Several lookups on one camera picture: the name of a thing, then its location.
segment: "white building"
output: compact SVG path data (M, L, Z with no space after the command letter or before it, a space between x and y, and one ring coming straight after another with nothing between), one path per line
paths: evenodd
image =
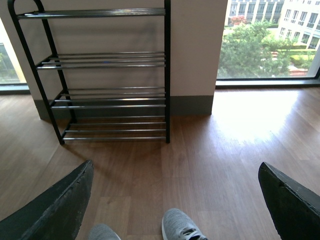
M285 0L229 0L224 25L230 23L233 16L244 16L247 22L279 22Z
M277 36L295 39L318 49L320 44L320 0L285 0Z

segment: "shoe rack shelf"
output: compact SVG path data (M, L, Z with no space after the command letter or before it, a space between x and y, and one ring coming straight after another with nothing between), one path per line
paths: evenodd
M60 144L70 140L151 140L170 142L170 55L171 55L171 1L163 7L94 10L46 11L40 0L33 0L37 11L16 14L15 0L8 0L8 9L41 93L46 110ZM114 18L163 16L164 47L161 51L58 53L50 30L50 19ZM27 44L21 20L42 21L51 54L35 63ZM128 86L103 88L69 88L65 71L70 69L163 68L162 86ZM39 71L57 71L61 91L49 100ZM78 110L124 112L143 109L145 115L106 114L104 117L80 117ZM59 130L54 111L69 111L66 128Z

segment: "wooden floor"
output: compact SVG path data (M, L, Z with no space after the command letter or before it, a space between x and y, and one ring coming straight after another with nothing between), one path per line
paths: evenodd
M320 88L217 90L210 116L173 116L171 143L58 144L31 96L0 96L0 220L86 159L91 198L77 240L105 223L161 240L169 208L211 240L279 240L258 182L269 162L320 194Z

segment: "shoe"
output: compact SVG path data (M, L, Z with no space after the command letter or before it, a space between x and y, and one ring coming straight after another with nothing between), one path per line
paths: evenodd
M88 240L121 240L121 239L110 227L101 223L91 228Z
M208 240L191 218L177 208L164 214L162 236L164 240Z

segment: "green tree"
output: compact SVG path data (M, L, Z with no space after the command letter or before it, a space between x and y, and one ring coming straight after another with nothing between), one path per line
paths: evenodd
M219 78L271 78L289 75L293 45L289 39L275 39L270 22L240 25L222 40Z

